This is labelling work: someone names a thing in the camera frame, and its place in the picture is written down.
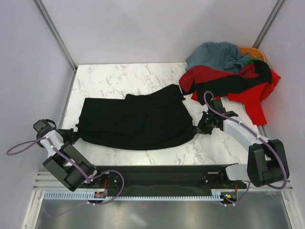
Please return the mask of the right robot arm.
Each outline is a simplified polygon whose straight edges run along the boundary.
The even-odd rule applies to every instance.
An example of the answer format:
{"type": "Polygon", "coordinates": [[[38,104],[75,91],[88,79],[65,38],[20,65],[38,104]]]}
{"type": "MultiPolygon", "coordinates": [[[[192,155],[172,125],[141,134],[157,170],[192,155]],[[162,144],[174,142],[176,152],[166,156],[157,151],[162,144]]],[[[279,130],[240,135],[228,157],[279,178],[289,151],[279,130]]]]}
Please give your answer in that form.
{"type": "Polygon", "coordinates": [[[269,186],[281,181],[284,188],[288,182],[289,169],[284,144],[259,135],[246,125],[233,111],[226,111],[220,99],[210,100],[208,110],[203,112],[197,132],[210,135],[218,128],[233,137],[248,151],[247,163],[225,166],[218,176],[222,187],[228,188],[235,181],[251,182],[255,187],[269,186]]]}

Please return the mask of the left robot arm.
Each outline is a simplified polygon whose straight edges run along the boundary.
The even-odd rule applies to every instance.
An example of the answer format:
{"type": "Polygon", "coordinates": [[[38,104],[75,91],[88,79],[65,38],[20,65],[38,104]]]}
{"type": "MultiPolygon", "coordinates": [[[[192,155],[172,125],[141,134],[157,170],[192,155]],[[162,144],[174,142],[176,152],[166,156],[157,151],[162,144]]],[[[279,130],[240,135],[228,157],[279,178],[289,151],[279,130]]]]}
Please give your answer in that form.
{"type": "Polygon", "coordinates": [[[68,190],[73,192],[84,183],[93,187],[104,184],[104,175],[73,146],[80,138],[74,129],[58,129],[49,119],[38,120],[33,129],[38,145],[48,152],[44,168],[68,190]]]}

